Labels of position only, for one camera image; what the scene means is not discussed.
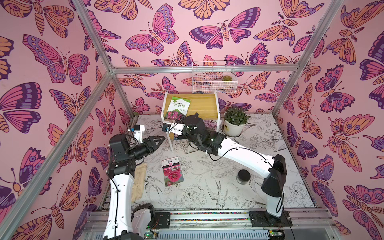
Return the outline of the green white seed packet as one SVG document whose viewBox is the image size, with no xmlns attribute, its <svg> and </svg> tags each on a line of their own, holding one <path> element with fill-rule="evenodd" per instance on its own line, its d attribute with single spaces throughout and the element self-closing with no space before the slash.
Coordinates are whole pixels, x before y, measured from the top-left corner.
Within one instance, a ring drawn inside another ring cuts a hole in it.
<svg viewBox="0 0 384 240">
<path fill-rule="evenodd" d="M 180 121 L 187 116 L 191 100 L 179 97 L 172 97 L 165 113 L 165 119 Z"/>
</svg>

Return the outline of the red rose seed packet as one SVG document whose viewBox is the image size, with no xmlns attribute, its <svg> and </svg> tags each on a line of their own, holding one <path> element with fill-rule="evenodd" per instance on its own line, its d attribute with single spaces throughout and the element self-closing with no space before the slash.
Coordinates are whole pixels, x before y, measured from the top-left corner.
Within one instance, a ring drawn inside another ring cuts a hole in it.
<svg viewBox="0 0 384 240">
<path fill-rule="evenodd" d="M 181 163 L 178 157 L 162 160 L 161 164 L 166 187 L 176 185 L 184 181 Z"/>
</svg>

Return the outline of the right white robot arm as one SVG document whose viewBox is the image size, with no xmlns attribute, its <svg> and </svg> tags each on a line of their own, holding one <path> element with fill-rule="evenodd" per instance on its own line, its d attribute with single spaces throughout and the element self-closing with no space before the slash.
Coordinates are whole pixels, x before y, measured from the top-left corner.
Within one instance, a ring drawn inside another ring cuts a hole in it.
<svg viewBox="0 0 384 240">
<path fill-rule="evenodd" d="M 269 216 L 281 217 L 284 209 L 284 185 L 287 178 L 286 160 L 277 154 L 274 157 L 246 148 L 226 135 L 207 130 L 199 114 L 174 124 L 171 130 L 176 135 L 185 136 L 196 148 L 206 154 L 217 156 L 216 160 L 227 158 L 256 172 L 264 178 L 262 191 L 267 195 Z"/>
</svg>

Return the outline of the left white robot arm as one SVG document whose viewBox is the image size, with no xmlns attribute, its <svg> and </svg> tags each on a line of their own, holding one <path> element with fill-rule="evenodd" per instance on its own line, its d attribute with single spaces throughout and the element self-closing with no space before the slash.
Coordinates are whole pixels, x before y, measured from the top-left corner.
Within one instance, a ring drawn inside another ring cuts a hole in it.
<svg viewBox="0 0 384 240">
<path fill-rule="evenodd" d="M 118 134 L 110 139 L 112 151 L 107 175 L 110 179 L 111 202 L 104 240 L 143 240 L 147 226 L 155 219 L 150 204 L 131 213 L 136 161 L 154 153 L 165 141 L 163 136 L 150 136 L 131 147 L 128 136 Z"/>
</svg>

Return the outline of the beige garden glove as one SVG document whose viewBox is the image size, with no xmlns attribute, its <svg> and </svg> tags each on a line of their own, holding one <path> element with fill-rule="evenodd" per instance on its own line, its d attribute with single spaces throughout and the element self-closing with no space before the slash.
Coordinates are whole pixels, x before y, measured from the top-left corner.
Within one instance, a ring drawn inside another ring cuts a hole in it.
<svg viewBox="0 0 384 240">
<path fill-rule="evenodd" d="M 141 165 L 136 166 L 134 185 L 132 188 L 131 203 L 138 201 L 143 196 L 147 166 L 148 166 L 147 163 L 142 163 Z"/>
</svg>

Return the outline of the potted green plant white pot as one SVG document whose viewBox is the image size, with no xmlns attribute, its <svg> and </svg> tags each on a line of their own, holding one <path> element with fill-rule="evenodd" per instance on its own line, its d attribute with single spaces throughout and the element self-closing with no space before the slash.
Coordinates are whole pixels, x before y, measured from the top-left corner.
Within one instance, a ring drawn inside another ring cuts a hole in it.
<svg viewBox="0 0 384 240">
<path fill-rule="evenodd" d="M 229 137 L 240 136 L 250 118 L 245 110 L 238 107 L 230 107 L 224 115 L 224 134 Z"/>
</svg>

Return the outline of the small succulent in basket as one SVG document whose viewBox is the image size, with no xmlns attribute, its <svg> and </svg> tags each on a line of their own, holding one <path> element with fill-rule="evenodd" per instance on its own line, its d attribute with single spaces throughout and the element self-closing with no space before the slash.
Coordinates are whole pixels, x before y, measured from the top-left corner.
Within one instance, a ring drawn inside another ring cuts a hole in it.
<svg viewBox="0 0 384 240">
<path fill-rule="evenodd" d="M 222 77 L 223 82 L 231 82 L 232 80 L 233 80 L 233 78 L 231 76 L 228 76 L 228 75 Z"/>
</svg>

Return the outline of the small black round jar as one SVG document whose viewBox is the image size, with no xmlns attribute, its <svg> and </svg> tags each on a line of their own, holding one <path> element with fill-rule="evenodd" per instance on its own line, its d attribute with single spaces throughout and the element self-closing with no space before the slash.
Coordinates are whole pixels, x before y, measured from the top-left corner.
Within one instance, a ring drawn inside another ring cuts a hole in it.
<svg viewBox="0 0 384 240">
<path fill-rule="evenodd" d="M 239 170 L 237 174 L 237 182 L 241 185 L 247 184 L 251 179 L 251 174 L 247 170 Z"/>
</svg>

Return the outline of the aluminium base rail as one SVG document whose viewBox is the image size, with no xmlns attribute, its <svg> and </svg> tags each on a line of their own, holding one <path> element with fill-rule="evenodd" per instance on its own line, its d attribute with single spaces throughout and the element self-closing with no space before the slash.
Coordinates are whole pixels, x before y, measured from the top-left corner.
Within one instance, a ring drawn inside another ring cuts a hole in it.
<svg viewBox="0 0 384 240">
<path fill-rule="evenodd" d="M 325 209 L 286 209 L 274 224 L 263 209 L 200 211 L 165 210 L 145 240 L 340 240 L 341 234 Z"/>
</svg>

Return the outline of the aluminium frame bars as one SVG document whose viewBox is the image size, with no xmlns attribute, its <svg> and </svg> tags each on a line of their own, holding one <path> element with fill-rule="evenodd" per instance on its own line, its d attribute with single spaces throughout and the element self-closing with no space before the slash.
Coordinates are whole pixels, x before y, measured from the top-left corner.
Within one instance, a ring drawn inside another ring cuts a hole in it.
<svg viewBox="0 0 384 240">
<path fill-rule="evenodd" d="M 59 142 L 49 151 L 44 152 L 46 157 L 41 169 L 31 180 L 26 190 L 16 199 L 11 208 L 1 211 L 1 239 L 9 240 L 15 233 L 21 221 L 25 218 L 28 210 L 31 208 L 36 198 L 49 177 L 55 171 L 62 155 L 69 147 L 81 127 L 87 121 L 92 109 L 98 102 L 99 96 L 109 83 L 116 86 L 117 92 L 122 104 L 127 109 L 128 114 L 132 114 L 128 99 L 117 79 L 118 74 L 128 73 L 192 73 L 192 72 L 223 72 L 227 70 L 224 65 L 218 66 L 188 66 L 188 67 L 134 67 L 134 68 L 116 68 L 111 63 L 107 53 L 102 45 L 100 37 L 93 25 L 83 1 L 74 1 L 75 8 L 65 11 L 66 19 L 79 19 L 79 26 L 86 30 L 95 50 L 100 56 L 100 60 L 105 69 L 105 74 L 99 83 L 94 82 L 93 77 L 83 79 L 83 83 L 92 83 L 93 88 L 91 96 L 85 102 L 84 106 L 76 114 L 74 120 L 66 128 Z M 21 40 L 15 38 L 15 34 L 22 35 L 29 32 L 28 28 L 17 26 L 14 20 L 6 20 L 8 12 L 1 11 L 1 63 L 8 70 L 1 70 L 1 92 L 14 89 L 17 83 L 33 82 L 35 83 L 39 94 L 37 105 L 32 108 L 34 113 L 45 107 L 44 99 L 47 96 L 47 90 L 51 84 L 51 80 L 47 77 L 47 73 L 42 67 L 35 68 L 34 60 L 28 60 L 25 52 L 21 50 Z"/>
</svg>

